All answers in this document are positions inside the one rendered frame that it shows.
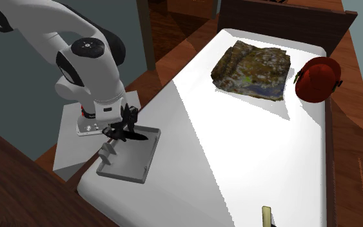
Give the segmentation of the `pale grey robot stand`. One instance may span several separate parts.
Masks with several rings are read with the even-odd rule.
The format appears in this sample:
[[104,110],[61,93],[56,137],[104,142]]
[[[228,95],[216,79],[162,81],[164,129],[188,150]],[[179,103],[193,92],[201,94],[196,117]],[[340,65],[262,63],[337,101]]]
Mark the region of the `pale grey robot stand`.
[[79,103],[63,106],[53,171],[65,182],[109,140],[101,132],[78,136],[76,126],[80,115]]

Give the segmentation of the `folded camouflage cloth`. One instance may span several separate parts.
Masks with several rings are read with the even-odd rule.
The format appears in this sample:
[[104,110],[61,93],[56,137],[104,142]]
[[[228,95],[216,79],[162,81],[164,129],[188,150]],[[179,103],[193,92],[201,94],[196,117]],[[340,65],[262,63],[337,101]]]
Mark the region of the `folded camouflage cloth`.
[[290,66],[285,50],[236,41],[219,59],[211,78],[225,92],[281,101]]

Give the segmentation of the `red helmet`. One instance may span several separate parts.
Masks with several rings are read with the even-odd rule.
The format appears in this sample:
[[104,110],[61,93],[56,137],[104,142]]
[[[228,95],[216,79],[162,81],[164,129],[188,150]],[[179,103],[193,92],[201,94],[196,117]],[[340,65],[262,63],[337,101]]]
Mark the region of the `red helmet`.
[[295,93],[308,103],[325,101],[342,84],[341,67],[330,57],[309,60],[296,74]]

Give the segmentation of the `white bed with wooden frame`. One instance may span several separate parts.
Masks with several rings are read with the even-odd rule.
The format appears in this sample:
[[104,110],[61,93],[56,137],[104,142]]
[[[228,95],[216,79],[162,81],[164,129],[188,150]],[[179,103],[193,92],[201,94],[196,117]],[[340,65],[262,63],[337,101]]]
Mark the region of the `white bed with wooden frame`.
[[[331,102],[307,103],[294,76],[329,56],[355,12],[222,0],[217,35],[142,109],[161,129],[146,182],[78,173],[78,194],[120,227],[337,227]],[[280,102],[218,90],[210,72],[235,41],[291,57]]]

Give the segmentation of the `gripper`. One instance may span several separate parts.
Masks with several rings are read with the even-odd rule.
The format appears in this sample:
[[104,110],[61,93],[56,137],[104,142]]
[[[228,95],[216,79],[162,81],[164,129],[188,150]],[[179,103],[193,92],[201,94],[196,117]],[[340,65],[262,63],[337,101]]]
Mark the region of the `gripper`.
[[[137,133],[137,132],[130,132],[134,131],[135,123],[138,120],[138,113],[139,109],[134,106],[129,106],[126,104],[125,106],[121,107],[121,117],[122,121],[116,130],[111,126],[107,126],[102,130],[102,133],[113,139],[113,140],[122,140],[126,142],[126,139],[137,140],[137,141],[145,141],[148,140],[147,136]],[[123,133],[123,129],[127,127],[129,131],[125,131],[125,136]]]

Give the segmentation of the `grey flat tray with bracket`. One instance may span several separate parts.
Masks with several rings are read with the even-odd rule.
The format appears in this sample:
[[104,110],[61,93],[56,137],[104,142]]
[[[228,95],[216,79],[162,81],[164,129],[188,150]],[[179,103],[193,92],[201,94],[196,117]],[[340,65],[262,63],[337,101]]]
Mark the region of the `grey flat tray with bracket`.
[[104,143],[98,151],[101,163],[97,174],[103,177],[144,184],[161,131],[158,128],[136,125],[136,133],[147,136],[147,140],[113,140]]

